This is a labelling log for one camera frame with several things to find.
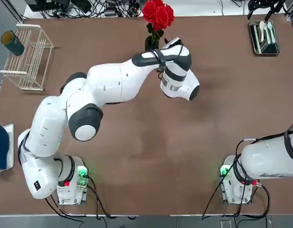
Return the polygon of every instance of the red rose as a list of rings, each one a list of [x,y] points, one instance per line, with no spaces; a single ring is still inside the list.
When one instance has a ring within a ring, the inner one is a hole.
[[[154,13],[153,29],[155,32],[166,29],[169,24],[169,15],[164,6],[157,7]]]
[[[166,11],[167,11],[167,14],[169,15],[169,23],[168,23],[168,26],[171,26],[175,17],[174,17],[174,11],[172,9],[172,7],[170,7],[169,5],[166,5]]]
[[[153,2],[155,3],[155,5],[158,6],[164,6],[164,3],[162,2],[162,0],[153,0]]]
[[[153,1],[147,1],[144,8],[142,9],[143,17],[147,22],[154,21],[154,12],[156,5]]]

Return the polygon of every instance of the brown table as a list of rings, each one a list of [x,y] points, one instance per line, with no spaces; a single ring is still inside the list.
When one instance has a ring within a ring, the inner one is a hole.
[[[246,16],[176,18],[165,37],[181,35],[192,53],[192,71],[201,84],[197,98],[166,98],[152,73],[134,100],[103,108],[96,138],[82,143],[65,131],[59,151],[85,161],[109,213],[201,214],[217,184],[218,167],[241,139],[279,133],[293,124],[293,29],[283,15],[272,19],[281,45],[278,57],[253,55]],[[0,124],[13,123],[15,138],[30,128],[44,97],[59,95],[69,75],[130,59],[144,51],[147,36],[142,18],[26,23],[40,24],[56,49],[45,92],[23,92],[3,81]],[[293,214],[293,179],[262,183],[271,194],[270,213]],[[65,210],[95,214],[94,202],[90,194],[87,206]],[[262,213],[265,206],[260,190],[242,212]],[[14,168],[0,173],[0,214],[42,213],[53,211],[30,195],[15,160]],[[208,213],[222,213],[218,194]]]

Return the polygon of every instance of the spoon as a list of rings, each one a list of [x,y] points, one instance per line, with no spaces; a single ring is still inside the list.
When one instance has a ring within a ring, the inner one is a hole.
[[[268,32],[268,28],[267,28],[267,23],[265,24],[265,32],[266,32],[266,41],[268,44],[271,44],[271,41],[270,41],[270,36],[269,36],[269,32]]]
[[[263,22],[262,20],[260,21],[259,28],[260,28],[260,31],[261,31],[261,42],[263,42],[264,41],[265,22]]]
[[[270,34],[271,34],[271,41],[274,44],[275,43],[275,38],[274,38],[274,34],[273,34],[273,26],[271,24],[271,22],[267,22],[267,27],[270,30]]]

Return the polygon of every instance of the metal tray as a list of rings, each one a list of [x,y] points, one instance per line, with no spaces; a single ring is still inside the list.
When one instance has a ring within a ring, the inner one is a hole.
[[[250,37],[251,37],[251,41],[252,41],[252,45],[253,45],[253,51],[255,54],[257,55],[264,55],[264,56],[277,56],[278,54],[280,54],[280,45],[278,42],[278,38],[277,38],[277,34],[276,34],[276,30],[275,30],[275,25],[273,23],[272,20],[269,20],[269,22],[272,23],[273,25],[273,35],[275,38],[275,43],[271,43],[268,44],[267,43],[267,36],[266,33],[264,31],[264,41],[260,42],[259,41],[259,34],[260,34],[260,30],[259,30],[259,23],[260,20],[251,20],[248,24],[248,28],[250,31]]]

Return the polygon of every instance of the wire basket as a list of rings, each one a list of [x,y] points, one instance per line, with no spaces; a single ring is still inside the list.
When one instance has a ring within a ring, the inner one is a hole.
[[[22,55],[8,55],[0,72],[22,90],[44,90],[47,67],[54,48],[40,25],[17,24],[16,35],[24,45]]]

